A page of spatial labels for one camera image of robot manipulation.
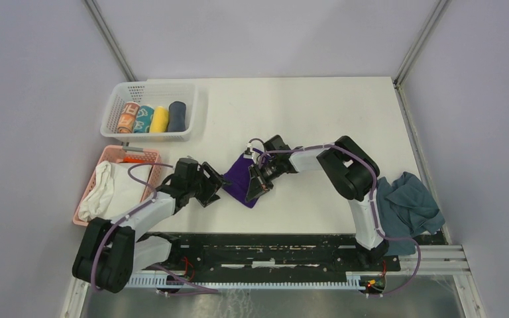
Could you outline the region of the purple towel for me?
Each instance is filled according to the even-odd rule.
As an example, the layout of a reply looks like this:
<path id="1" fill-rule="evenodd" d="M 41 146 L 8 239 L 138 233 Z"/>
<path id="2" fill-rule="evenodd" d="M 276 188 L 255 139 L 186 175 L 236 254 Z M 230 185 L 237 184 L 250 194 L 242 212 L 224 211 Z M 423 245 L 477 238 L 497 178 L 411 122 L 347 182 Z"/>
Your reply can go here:
<path id="1" fill-rule="evenodd" d="M 223 189 L 249 209 L 252 209 L 257 202 L 257 199 L 246 201 L 250 182 L 249 167 L 253 163 L 252 159 L 245 158 L 243 154 L 240 154 L 229 170 L 223 175 L 226 180 L 231 182 L 230 185 L 225 186 Z"/>

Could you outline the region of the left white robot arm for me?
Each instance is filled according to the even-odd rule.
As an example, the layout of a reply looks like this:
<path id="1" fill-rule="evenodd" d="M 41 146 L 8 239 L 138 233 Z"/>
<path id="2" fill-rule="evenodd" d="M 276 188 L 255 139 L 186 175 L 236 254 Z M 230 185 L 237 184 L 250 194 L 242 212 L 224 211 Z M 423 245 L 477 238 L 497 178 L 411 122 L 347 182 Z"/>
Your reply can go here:
<path id="1" fill-rule="evenodd" d="M 72 265 L 73 277 L 95 290 L 121 291 L 136 271 L 161 264 L 177 268 L 184 260 L 180 240 L 170 235 L 150 235 L 159 222 L 175 215 L 191 199 L 207 207 L 219 199 L 217 192 L 230 185 L 207 162 L 181 158 L 173 172 L 151 194 L 129 211 L 112 219 L 97 217 L 86 227 Z"/>

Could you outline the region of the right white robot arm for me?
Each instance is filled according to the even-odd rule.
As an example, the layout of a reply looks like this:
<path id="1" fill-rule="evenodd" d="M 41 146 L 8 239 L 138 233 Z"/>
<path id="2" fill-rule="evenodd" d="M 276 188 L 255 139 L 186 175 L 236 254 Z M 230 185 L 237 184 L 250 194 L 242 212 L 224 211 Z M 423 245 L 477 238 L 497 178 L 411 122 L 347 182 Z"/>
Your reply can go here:
<path id="1" fill-rule="evenodd" d="M 249 167 L 246 201 L 268 193 L 273 180 L 283 174 L 321 170 L 349 203 L 356 229 L 357 264 L 374 270 L 382 263 L 389 243 L 373 206 L 380 170 L 353 139 L 342 136 L 332 144 L 290 148 L 277 134 L 264 142 L 263 148 Z"/>

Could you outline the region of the dark grey towel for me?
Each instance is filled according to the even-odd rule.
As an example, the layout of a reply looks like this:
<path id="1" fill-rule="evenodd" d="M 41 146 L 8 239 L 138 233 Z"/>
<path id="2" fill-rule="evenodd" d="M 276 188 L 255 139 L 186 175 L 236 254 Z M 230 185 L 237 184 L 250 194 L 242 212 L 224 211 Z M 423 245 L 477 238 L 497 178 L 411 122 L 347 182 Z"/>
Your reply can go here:
<path id="1" fill-rule="evenodd" d="M 175 101 L 169 105 L 168 133 L 180 133 L 186 130 L 186 104 Z"/>

